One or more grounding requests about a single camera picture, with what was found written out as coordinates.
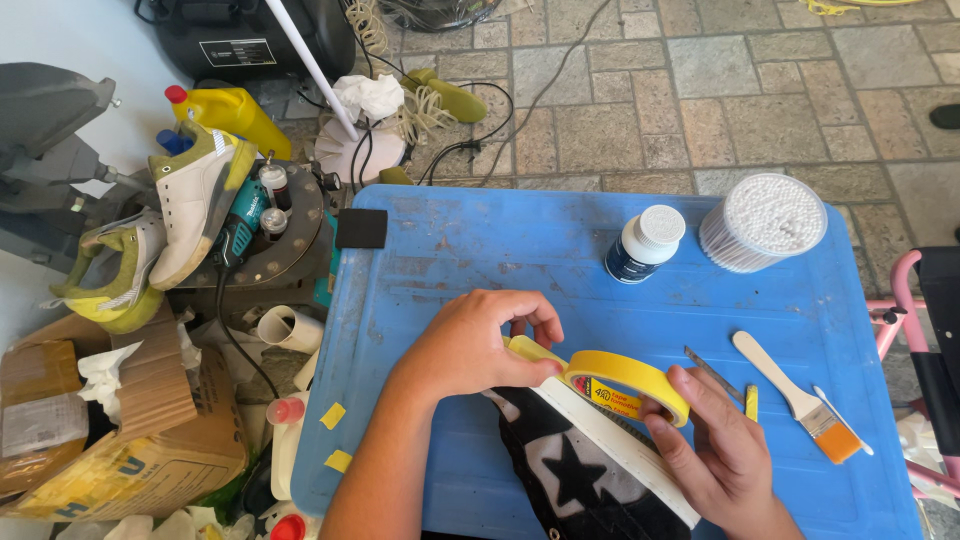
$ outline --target white round base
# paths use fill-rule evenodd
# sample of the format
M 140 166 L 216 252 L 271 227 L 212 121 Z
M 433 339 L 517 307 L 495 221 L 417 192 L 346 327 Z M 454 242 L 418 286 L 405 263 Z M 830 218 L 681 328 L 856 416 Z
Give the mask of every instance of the white round base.
M 360 139 L 354 142 L 350 140 L 347 131 L 344 130 L 343 124 L 336 118 L 331 118 L 326 123 L 325 128 L 327 134 L 336 139 L 342 146 L 338 146 L 330 141 L 317 139 L 317 142 L 314 144 L 314 155 L 317 157 L 317 160 L 319 160 L 328 154 L 340 154 L 340 156 L 322 160 L 321 167 L 325 173 L 337 173 L 337 175 L 340 176 L 340 182 L 343 183 L 344 186 L 350 184 L 350 161 L 361 140 L 364 141 L 363 147 L 360 148 L 360 152 L 357 152 L 356 162 L 353 165 L 352 179 L 358 188 L 360 185 L 360 167 L 363 166 L 368 152 L 370 152 L 370 160 L 367 161 L 367 168 L 364 169 L 363 183 L 375 184 L 380 182 L 380 171 L 400 165 L 400 160 L 403 159 L 403 152 L 407 146 L 403 137 L 397 135 L 393 130 L 375 129 L 370 136 L 373 143 L 372 151 L 370 151 L 371 141 L 364 140 L 366 130 L 357 130 Z

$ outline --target left hand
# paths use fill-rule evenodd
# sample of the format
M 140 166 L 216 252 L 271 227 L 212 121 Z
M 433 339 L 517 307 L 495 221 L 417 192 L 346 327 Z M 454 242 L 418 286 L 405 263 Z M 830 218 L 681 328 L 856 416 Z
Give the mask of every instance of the left hand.
M 511 336 L 532 324 L 534 339 L 546 349 L 564 340 L 557 310 L 542 293 L 477 289 L 441 308 L 390 378 L 439 401 L 493 386 L 540 386 L 563 370 L 554 360 L 531 362 L 504 347 L 500 327 L 507 321 Z

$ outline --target wooden handle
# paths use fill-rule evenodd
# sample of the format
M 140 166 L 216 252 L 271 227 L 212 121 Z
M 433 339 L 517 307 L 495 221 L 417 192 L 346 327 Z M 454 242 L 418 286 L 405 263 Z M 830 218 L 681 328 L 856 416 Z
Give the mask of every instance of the wooden handle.
M 777 387 L 786 401 L 790 403 L 793 417 L 800 420 L 820 404 L 820 400 L 797 387 L 777 365 L 767 352 L 760 347 L 752 335 L 739 331 L 733 335 L 733 346 L 744 355 L 756 369 Z

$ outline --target sneaker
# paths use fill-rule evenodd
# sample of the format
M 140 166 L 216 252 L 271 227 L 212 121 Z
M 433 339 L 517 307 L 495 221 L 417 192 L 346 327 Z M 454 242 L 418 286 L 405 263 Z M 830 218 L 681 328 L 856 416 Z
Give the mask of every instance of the sneaker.
M 180 127 L 193 148 L 148 158 L 167 232 L 167 247 L 150 273 L 159 290 L 177 286 L 204 260 L 256 159 L 254 143 L 189 119 Z
M 80 237 L 77 260 L 66 283 L 50 285 L 50 292 L 110 333 L 137 330 L 154 317 L 163 301 L 163 293 L 147 283 L 147 276 L 165 245 L 163 219 L 148 209 L 88 231 Z M 119 253 L 119 268 L 110 273 L 115 278 L 98 288 L 82 287 L 90 263 L 104 247 Z

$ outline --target right hand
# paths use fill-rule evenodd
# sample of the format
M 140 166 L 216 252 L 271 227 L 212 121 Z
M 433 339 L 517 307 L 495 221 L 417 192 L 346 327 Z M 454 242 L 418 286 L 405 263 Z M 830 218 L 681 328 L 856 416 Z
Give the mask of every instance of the right hand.
M 643 400 L 640 417 L 690 506 L 731 540 L 804 538 L 774 495 L 763 428 L 735 408 L 704 370 L 675 365 L 667 378 L 690 403 L 697 451 L 659 415 L 653 400 Z

